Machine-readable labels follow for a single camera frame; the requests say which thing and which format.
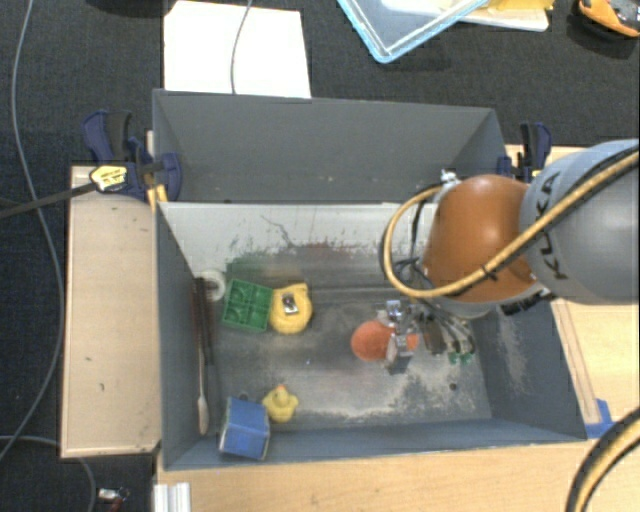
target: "yellow rubber duck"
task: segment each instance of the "yellow rubber duck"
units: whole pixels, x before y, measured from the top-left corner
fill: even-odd
[[[283,298],[289,296],[295,304],[296,311],[288,313]],[[313,306],[309,299],[309,288],[306,283],[297,283],[286,288],[273,290],[273,301],[269,314],[269,324],[280,334],[297,334],[302,332],[311,320]]]
[[[262,399],[269,418],[276,423],[287,423],[293,417],[298,403],[298,397],[289,393],[283,384],[269,391]]]

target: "clamp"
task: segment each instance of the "clamp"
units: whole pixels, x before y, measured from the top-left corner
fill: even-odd
[[[413,350],[407,345],[407,335],[415,331],[415,313],[412,305],[405,306],[400,300],[389,300],[386,303],[386,315],[395,330],[389,339],[385,358],[385,368],[389,375],[403,374],[409,367]]]
[[[523,151],[518,152],[517,165],[513,167],[509,156],[498,159],[497,174],[531,183],[551,153],[551,132],[542,123],[521,123]]]
[[[164,153],[155,162],[144,145],[128,136],[131,112],[98,110],[82,122],[85,145],[98,167],[90,175],[98,191],[118,193],[147,201],[148,193],[164,186],[175,201],[182,186],[182,167],[177,153]]]

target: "white paper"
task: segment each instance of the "white paper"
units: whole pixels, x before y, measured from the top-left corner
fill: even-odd
[[[549,27],[544,9],[478,9],[460,21],[531,32],[544,32]]]
[[[437,18],[445,13],[448,15],[460,10],[484,5],[480,0],[382,0],[385,7],[414,14],[424,14]]]
[[[243,6],[181,0],[164,19],[164,87],[231,93],[231,54]],[[310,98],[297,11],[251,8],[236,49],[236,93]]]

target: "green lego brick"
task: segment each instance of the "green lego brick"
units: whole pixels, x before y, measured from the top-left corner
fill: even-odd
[[[232,279],[226,295],[222,323],[229,327],[263,332],[269,324],[273,290]]]
[[[460,356],[460,364],[463,366],[469,364],[471,361],[473,361],[473,354],[470,352]]]

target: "clear plastic tray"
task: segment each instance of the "clear plastic tray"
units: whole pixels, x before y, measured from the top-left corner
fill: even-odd
[[[371,55],[386,64],[450,27],[487,0],[422,0],[432,12],[408,12],[407,0],[338,0]]]

